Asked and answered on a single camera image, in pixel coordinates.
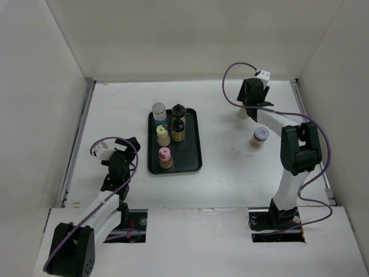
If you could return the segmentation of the yellow cap spice bottle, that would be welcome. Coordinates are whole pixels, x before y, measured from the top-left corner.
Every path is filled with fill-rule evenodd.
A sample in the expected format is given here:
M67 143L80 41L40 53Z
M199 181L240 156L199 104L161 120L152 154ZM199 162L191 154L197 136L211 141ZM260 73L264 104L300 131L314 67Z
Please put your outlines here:
M167 128L164 125L159 125L156 128L156 134L157 134L157 143L159 146L161 147L169 146L171 138L169 136Z

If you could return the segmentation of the pink cap spice bottle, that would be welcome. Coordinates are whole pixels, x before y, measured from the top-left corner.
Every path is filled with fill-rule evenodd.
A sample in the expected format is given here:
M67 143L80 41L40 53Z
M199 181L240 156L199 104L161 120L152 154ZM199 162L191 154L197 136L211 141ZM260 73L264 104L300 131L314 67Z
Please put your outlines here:
M174 165L171 150L168 147L159 149L159 165L162 169L170 169Z

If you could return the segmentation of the white lid red label jar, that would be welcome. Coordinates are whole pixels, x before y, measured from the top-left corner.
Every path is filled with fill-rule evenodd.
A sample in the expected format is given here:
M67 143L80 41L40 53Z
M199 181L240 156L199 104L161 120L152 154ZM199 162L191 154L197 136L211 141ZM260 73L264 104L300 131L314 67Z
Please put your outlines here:
M263 147L265 141L269 137L269 129L264 126L257 127L250 139L250 145L256 149Z

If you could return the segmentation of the tall blue label bottle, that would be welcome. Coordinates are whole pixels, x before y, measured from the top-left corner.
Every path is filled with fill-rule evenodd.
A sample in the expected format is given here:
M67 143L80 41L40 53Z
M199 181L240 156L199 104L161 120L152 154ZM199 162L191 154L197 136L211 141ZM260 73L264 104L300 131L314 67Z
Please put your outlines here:
M167 113L164 103L157 102L152 105L152 114L156 126L163 125L168 128Z

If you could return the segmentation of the black knob cap bottle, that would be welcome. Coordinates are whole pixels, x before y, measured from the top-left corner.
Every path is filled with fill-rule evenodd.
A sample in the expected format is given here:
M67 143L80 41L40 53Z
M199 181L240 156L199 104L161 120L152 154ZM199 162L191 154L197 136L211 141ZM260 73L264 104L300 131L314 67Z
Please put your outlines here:
M186 109L181 104L176 104L172 108L172 120L180 119L184 123L186 122Z

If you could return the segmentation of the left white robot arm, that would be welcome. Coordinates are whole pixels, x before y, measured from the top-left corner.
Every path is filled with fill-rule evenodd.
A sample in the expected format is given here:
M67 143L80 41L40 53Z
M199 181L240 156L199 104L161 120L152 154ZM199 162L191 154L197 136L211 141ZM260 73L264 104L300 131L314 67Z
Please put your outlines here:
M129 225L129 208L125 203L129 183L138 166L141 148L135 137L112 136L124 150L110 148L106 139L97 140L90 154L98 158L108 173L93 203L70 223L60 223L54 230L50 253L43 272L53 276L90 276L96 249L113 231Z

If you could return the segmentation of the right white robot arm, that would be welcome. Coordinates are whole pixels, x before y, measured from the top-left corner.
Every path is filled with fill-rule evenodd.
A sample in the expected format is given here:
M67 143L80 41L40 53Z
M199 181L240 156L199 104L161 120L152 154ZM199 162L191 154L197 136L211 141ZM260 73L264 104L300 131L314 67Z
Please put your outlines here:
M322 160L317 126L301 123L265 109L273 104L265 100L269 86L260 78L243 80L237 101L246 106L246 114L266 126L281 139L280 160L283 175L277 193L266 212L250 213L249 224L254 231L283 230L293 226L298 216L297 200L300 187L309 173Z

